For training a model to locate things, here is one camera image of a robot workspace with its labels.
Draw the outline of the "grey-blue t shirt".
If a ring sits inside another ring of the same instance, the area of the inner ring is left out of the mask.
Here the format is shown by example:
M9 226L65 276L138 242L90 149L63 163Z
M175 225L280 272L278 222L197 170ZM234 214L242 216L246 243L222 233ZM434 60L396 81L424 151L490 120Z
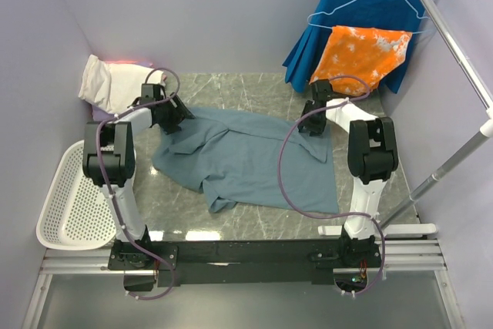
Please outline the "grey-blue t shirt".
M203 193L213 213L251 203L337 213L330 130L291 132L292 123L247 111L194 107L195 119L162 134L154 168Z

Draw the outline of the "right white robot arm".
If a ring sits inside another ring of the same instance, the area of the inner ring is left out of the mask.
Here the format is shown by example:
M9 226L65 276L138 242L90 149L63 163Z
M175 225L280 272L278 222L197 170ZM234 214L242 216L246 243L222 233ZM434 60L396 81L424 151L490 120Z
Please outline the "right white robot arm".
M346 93L337 93L328 80L319 80L310 87L312 99L306 101L303 114L327 107L298 124L298 130L311 136L324 133L328 121L348 134L347 165L354 178L350 216L341 234L351 240L338 247L341 263L354 267L365 257L364 246L357 240L375 235L371 219L378 215L381 194L398 167L394 123L379 118L349 101Z

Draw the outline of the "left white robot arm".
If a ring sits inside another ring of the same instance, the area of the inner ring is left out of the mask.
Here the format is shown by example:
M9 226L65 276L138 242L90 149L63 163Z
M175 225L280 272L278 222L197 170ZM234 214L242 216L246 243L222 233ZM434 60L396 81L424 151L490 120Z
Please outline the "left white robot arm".
M176 92L167 95L159 84L145 83L141 96L124 112L86 124L82 171L102 191L116 225L116 238L135 242L126 259L138 269L148 267L154 250L145 244L148 231L136 205L132 178L136 171L134 137L155 125L166 134L180 131L180 123L193 119Z

